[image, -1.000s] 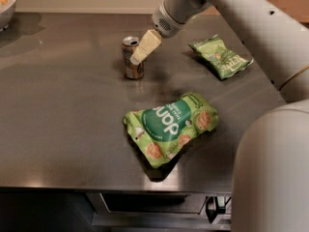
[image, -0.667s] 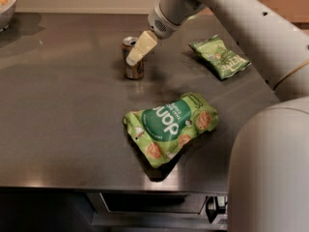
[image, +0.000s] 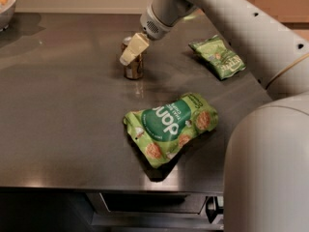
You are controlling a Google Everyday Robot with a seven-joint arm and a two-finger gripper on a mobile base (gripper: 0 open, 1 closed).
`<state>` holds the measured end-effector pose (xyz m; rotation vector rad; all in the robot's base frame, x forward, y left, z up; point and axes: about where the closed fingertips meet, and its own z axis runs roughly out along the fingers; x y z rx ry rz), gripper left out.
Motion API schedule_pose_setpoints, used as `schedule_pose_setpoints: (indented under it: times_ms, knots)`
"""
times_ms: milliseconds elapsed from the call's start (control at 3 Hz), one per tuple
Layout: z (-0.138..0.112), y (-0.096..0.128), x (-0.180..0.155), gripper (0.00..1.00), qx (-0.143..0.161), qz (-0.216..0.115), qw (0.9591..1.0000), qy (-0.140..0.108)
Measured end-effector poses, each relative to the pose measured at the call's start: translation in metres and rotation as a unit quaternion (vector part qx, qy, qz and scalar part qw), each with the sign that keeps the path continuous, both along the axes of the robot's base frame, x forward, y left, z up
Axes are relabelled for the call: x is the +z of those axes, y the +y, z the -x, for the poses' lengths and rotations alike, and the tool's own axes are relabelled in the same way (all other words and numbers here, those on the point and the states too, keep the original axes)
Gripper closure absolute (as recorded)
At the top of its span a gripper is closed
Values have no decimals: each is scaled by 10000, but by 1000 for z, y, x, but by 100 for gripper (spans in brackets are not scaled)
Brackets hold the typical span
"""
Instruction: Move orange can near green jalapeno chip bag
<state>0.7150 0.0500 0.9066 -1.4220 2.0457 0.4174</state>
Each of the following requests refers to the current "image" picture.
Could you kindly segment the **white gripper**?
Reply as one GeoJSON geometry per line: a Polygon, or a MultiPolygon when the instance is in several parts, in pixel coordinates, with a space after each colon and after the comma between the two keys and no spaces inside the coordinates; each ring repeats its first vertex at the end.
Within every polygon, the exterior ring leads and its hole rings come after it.
{"type": "Polygon", "coordinates": [[[120,62],[124,66],[129,65],[149,47],[149,39],[162,39],[180,19],[190,15],[195,9],[196,7],[186,0],[153,0],[140,17],[141,28],[145,34],[135,33],[132,37],[124,38],[123,44],[126,48],[120,62]]]}

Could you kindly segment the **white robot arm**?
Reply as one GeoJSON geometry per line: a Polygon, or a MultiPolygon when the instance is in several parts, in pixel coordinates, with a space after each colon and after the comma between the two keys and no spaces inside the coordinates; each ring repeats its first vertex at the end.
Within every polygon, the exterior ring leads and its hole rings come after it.
{"type": "Polygon", "coordinates": [[[225,232],[309,232],[309,43],[246,0],[154,0],[140,22],[159,40],[201,9],[271,96],[226,150],[225,232]]]}

